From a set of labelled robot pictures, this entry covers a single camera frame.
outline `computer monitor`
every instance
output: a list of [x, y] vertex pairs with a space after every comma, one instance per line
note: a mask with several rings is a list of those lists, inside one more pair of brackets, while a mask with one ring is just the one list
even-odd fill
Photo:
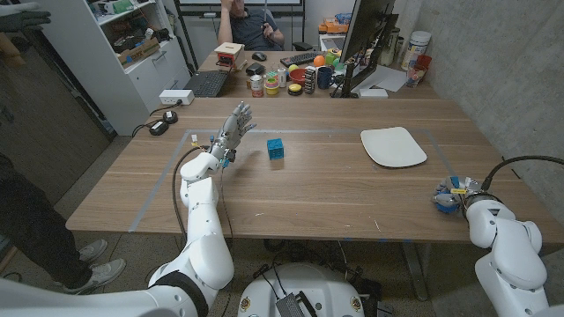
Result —
[[370, 55], [368, 66], [353, 77], [355, 64], [346, 65], [345, 82], [338, 97], [355, 97], [351, 94], [352, 88], [360, 84], [376, 70], [378, 57], [388, 42], [391, 30], [396, 27], [397, 14], [391, 14], [394, 8], [394, 0], [356, 0], [352, 10], [351, 24], [346, 34], [345, 46], [341, 52], [340, 60], [345, 63], [348, 59], [366, 51], [368, 45], [375, 41], [376, 45]]

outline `blue cube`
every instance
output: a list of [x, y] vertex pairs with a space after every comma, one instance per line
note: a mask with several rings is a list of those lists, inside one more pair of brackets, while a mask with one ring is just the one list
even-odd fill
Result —
[[268, 157], [270, 159], [282, 159], [284, 157], [284, 145], [282, 139], [272, 139], [266, 141], [268, 147]]

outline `blue mug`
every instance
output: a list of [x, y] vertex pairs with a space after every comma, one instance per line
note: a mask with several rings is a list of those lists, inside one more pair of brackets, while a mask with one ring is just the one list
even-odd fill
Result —
[[325, 66], [320, 67], [319, 70], [317, 70], [317, 86], [319, 89], [328, 89], [333, 84], [335, 84], [333, 70]]

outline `orange bowl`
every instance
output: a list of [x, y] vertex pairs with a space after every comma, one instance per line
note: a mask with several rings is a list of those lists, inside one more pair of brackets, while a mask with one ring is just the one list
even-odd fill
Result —
[[306, 84], [306, 69], [290, 71], [290, 79], [296, 84], [304, 86]]
[[316, 67], [322, 67], [325, 64], [325, 57], [319, 55], [318, 57], [314, 58], [314, 65]]

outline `gray sneaker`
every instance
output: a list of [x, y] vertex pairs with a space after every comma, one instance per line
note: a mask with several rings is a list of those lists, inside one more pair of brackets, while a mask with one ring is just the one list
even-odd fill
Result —
[[114, 281], [125, 269], [125, 260], [117, 259], [106, 264], [93, 265], [92, 266], [92, 277], [86, 282], [86, 284], [76, 288], [69, 289], [66, 286], [63, 290], [69, 294], [78, 295], [84, 291], [90, 291], [97, 287], [109, 284]]
[[94, 260], [98, 259], [100, 255], [106, 251], [108, 242], [104, 239], [96, 240], [86, 247], [81, 248], [78, 252], [80, 253], [80, 260], [92, 263]]

